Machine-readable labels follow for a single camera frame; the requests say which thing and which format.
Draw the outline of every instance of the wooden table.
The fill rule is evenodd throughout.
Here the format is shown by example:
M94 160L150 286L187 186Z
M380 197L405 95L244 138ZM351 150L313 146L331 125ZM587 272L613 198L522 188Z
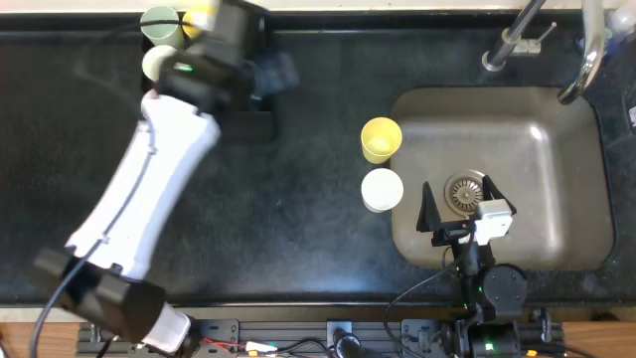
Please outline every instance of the wooden table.
M28 358L33 323L2 323L0 333L12 358ZM74 358L79 323L48 323L40 337L39 357ZM567 344L599 358L636 356L636 322L567 322Z

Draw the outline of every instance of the green light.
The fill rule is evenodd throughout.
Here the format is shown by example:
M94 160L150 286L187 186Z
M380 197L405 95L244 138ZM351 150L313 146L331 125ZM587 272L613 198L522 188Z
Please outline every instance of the green light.
M194 69L190 65L186 65L186 64L182 64L182 63L176 63L175 64L175 70L185 71L185 72L192 72Z

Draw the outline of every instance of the drain strainer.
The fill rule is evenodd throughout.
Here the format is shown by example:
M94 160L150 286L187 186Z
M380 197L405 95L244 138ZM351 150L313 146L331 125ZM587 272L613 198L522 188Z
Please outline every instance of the drain strainer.
M477 204L484 200L483 177L484 174L471 169L448 178L444 192L450 209L462 216L472 215Z

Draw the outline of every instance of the faucet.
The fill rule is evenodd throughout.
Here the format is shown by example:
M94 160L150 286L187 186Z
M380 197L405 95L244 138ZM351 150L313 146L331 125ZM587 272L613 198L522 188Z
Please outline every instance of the faucet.
M528 24L539 13L546 0L531 0L521 11L513 25L505 29L492 51L487 51L482 57L482 64L488 71L498 72L504 69L506 59L517 51L522 42L521 36ZM585 49L583 62L578 76L571 85L563 88L557 99L561 104L570 104L579 97L592 83L598 72L605 49L605 21L603 19L603 4L600 0L581 0L583 11L583 25L585 27ZM541 41L531 41L530 47L541 45ZM537 54L541 48L529 51Z

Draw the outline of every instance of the stainless steel sink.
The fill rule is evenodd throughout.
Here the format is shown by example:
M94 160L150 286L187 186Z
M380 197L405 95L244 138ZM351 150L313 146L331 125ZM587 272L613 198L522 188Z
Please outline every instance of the stainless steel sink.
M595 269L614 232L596 116L583 98L557 102L558 89L415 89L391 117L403 142L391 159L404 195L393 236L414 265L440 268L443 248L415 230L428 181L442 221L463 218L481 200L488 174L517 207L495 259L522 269Z

